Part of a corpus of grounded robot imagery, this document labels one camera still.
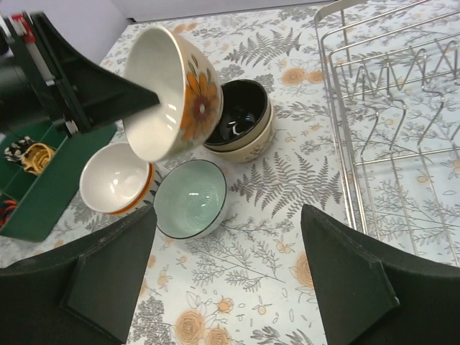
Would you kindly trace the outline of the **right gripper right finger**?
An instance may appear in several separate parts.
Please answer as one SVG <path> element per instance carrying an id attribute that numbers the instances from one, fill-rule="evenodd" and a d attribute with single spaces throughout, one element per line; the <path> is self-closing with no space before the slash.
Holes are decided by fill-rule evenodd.
<path id="1" fill-rule="evenodd" d="M 300 214 L 328 344 L 458 344 L 459 268 L 396 249 L 305 204 Z"/>

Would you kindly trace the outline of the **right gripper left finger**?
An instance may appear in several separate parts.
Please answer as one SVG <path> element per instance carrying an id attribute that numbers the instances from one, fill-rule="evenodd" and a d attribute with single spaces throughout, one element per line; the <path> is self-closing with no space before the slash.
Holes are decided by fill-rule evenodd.
<path id="1" fill-rule="evenodd" d="M 125 344 L 156 224 L 145 206 L 1 269 L 1 343 Z"/>

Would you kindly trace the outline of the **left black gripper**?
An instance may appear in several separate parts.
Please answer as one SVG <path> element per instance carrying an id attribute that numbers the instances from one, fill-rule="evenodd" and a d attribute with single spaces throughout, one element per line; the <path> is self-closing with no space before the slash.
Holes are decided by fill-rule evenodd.
<path id="1" fill-rule="evenodd" d="M 159 105 L 80 54 L 44 12 L 1 16 L 1 133 L 49 121 L 72 136 Z"/>

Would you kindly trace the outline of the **orange plastic bowl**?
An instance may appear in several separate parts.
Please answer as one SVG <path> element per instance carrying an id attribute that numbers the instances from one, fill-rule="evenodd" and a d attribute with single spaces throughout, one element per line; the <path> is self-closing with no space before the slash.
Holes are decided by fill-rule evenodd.
<path id="1" fill-rule="evenodd" d="M 80 174 L 83 202 L 95 212 L 126 216 L 136 210 L 150 176 L 150 165 L 126 142 L 106 145 L 86 163 Z"/>

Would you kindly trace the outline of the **beige orange flower bowl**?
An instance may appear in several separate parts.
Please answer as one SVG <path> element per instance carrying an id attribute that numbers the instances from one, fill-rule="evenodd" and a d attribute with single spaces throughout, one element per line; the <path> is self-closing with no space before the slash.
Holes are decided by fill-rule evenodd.
<path id="1" fill-rule="evenodd" d="M 147 162 L 160 162 L 202 145 L 220 121 L 224 97 L 208 58 L 161 26 L 139 34 L 123 76 L 157 94 L 159 104 L 123 118 L 126 139 Z"/>

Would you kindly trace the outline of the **pale green checked bowl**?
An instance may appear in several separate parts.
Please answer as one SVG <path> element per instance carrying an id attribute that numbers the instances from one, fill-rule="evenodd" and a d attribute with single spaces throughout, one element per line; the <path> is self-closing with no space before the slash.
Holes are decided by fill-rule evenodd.
<path id="1" fill-rule="evenodd" d="M 208 160 L 191 160 L 171 170 L 157 189 L 153 207 L 157 229 L 175 240 L 191 240 L 215 231 L 228 208 L 222 169 Z"/>

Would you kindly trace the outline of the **beige gold dotted bowl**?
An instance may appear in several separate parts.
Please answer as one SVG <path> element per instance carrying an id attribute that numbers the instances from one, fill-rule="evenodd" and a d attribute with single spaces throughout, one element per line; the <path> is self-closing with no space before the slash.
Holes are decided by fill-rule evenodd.
<path id="1" fill-rule="evenodd" d="M 270 100 L 265 88 L 254 80 L 233 80 L 221 89 L 221 119 L 204 146 L 230 152 L 248 145 L 262 133 L 270 117 Z"/>

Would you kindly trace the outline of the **white blue striped bowl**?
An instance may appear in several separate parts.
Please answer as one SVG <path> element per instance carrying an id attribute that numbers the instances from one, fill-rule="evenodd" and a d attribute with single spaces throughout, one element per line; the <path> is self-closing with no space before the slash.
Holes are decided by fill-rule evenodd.
<path id="1" fill-rule="evenodd" d="M 149 178 L 144 187 L 142 197 L 139 199 L 138 204 L 135 206 L 136 209 L 139 209 L 145 205 L 153 204 L 157 189 L 159 188 L 161 182 L 162 174 L 159 167 L 156 164 L 151 164 Z"/>

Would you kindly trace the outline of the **beige bowl green leaf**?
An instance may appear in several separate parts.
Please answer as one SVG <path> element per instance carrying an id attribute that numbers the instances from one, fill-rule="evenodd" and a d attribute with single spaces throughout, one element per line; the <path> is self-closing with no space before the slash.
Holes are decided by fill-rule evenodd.
<path id="1" fill-rule="evenodd" d="M 269 115 L 267 126 L 263 129 L 261 134 L 242 148 L 230 152 L 218 152 L 207 146 L 204 146 L 205 149 L 217 157 L 234 163 L 245 163 L 258 158 L 270 146 L 275 135 L 273 105 L 270 105 Z"/>

